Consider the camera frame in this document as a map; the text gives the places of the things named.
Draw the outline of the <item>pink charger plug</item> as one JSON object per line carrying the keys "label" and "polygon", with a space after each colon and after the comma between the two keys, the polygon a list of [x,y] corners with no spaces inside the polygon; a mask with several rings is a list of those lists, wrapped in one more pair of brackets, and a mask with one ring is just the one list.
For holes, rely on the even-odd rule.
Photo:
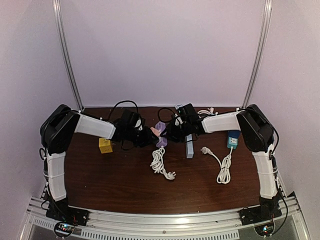
{"label": "pink charger plug", "polygon": [[150,130],[152,131],[152,133],[156,136],[156,137],[160,137],[161,136],[161,131],[154,128],[154,127],[151,127]]}

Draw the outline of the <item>purple power strip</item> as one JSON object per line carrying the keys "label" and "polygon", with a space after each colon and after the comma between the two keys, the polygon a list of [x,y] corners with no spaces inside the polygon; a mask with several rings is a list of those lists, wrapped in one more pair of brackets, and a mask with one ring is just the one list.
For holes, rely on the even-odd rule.
{"label": "purple power strip", "polygon": [[158,136],[158,142],[156,143],[156,147],[157,148],[161,148],[161,147],[165,148],[168,145],[168,141],[167,141],[167,138],[165,136],[161,136],[161,134],[165,131],[166,124],[164,122],[159,121],[155,125],[155,129],[156,129],[156,133]]}

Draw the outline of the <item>yellow cube adapter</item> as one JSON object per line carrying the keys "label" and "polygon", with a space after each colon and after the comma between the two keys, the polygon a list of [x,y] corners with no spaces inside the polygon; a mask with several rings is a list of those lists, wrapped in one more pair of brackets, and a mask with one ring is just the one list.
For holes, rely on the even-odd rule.
{"label": "yellow cube adapter", "polygon": [[113,144],[109,139],[100,137],[98,141],[98,147],[101,154],[107,154],[107,153],[113,152]]}

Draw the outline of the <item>light blue power strip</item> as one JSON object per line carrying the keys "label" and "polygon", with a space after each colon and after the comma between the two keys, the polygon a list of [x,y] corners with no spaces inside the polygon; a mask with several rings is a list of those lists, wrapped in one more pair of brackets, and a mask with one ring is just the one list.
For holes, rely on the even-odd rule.
{"label": "light blue power strip", "polygon": [[189,134],[185,137],[185,150],[186,150],[186,158],[192,159],[194,157],[194,145],[193,145],[192,134]]}

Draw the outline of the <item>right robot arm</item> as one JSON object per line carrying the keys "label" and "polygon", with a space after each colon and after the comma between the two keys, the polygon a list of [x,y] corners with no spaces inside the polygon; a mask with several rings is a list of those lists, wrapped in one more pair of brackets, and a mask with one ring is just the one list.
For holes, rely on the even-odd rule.
{"label": "right robot arm", "polygon": [[260,197],[274,198],[277,191],[274,138],[278,133],[256,104],[225,113],[197,113],[192,104],[180,107],[166,122],[162,136],[173,142],[185,137],[222,131],[240,131],[246,147],[254,157],[260,183]]}

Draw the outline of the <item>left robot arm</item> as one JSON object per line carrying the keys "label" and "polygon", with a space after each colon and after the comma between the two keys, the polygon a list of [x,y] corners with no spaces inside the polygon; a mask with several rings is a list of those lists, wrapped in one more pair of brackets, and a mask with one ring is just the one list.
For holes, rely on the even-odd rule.
{"label": "left robot arm", "polygon": [[54,201],[67,197],[65,188],[65,157],[73,135],[86,134],[112,142],[131,142],[134,147],[146,147],[158,142],[159,138],[145,125],[146,120],[137,112],[124,110],[114,121],[90,116],[59,105],[40,128],[41,144],[46,161],[46,179],[49,194]]}

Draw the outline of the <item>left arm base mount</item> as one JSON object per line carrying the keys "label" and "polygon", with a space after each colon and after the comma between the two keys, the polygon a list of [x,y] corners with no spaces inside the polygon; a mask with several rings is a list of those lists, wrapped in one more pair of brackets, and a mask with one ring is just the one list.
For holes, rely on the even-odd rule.
{"label": "left arm base mount", "polygon": [[48,208],[45,216],[60,222],[65,222],[75,226],[86,226],[89,211],[85,209],[69,206],[68,198],[55,201],[52,198],[45,200],[48,202]]}

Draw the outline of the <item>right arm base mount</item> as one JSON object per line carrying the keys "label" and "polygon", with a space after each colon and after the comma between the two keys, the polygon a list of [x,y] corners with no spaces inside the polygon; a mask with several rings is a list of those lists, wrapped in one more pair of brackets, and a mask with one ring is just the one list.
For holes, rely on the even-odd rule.
{"label": "right arm base mount", "polygon": [[280,210],[279,200],[279,196],[275,196],[272,199],[260,197],[260,205],[244,207],[238,212],[241,224],[246,226],[280,217],[282,211]]}

